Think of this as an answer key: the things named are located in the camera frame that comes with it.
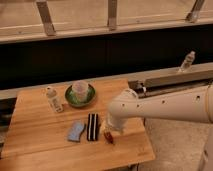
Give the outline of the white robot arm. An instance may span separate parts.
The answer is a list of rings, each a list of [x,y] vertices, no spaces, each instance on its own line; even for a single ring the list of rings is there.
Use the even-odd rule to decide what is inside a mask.
[[[125,121],[136,117],[213,124],[213,84],[145,98],[124,89],[108,104],[105,123],[122,132]]]

